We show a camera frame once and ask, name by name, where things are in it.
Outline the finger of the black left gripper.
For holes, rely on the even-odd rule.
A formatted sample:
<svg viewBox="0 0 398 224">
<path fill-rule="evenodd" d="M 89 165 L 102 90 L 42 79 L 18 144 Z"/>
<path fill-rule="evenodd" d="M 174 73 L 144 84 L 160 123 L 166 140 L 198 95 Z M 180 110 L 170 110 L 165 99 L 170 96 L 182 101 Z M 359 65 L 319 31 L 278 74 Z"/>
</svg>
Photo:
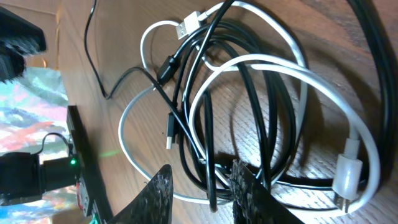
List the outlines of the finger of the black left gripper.
<svg viewBox="0 0 398 224">
<path fill-rule="evenodd" d="M 47 50 L 41 28 L 1 8 L 1 82 L 23 76 L 25 57 Z"/>
</svg>

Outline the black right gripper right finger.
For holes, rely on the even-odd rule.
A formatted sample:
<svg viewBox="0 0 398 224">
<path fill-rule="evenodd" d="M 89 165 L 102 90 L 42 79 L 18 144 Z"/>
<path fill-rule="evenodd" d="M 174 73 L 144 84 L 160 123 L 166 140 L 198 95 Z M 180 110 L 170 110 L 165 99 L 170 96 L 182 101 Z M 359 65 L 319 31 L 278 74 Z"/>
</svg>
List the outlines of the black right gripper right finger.
<svg viewBox="0 0 398 224">
<path fill-rule="evenodd" d="M 294 224 L 301 223 L 279 203 L 246 167 L 235 159 L 229 178 L 233 194 L 233 219 L 235 223 Z"/>
</svg>

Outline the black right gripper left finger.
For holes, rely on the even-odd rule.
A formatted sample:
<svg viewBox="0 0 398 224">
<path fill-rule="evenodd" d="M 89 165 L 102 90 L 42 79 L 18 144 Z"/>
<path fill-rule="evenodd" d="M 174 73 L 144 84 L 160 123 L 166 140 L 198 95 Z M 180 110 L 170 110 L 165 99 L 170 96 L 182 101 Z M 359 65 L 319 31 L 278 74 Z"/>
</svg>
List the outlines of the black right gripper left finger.
<svg viewBox="0 0 398 224">
<path fill-rule="evenodd" d="M 169 164 L 161 167 L 137 197 L 108 223 L 171 224 L 173 175 Z"/>
</svg>

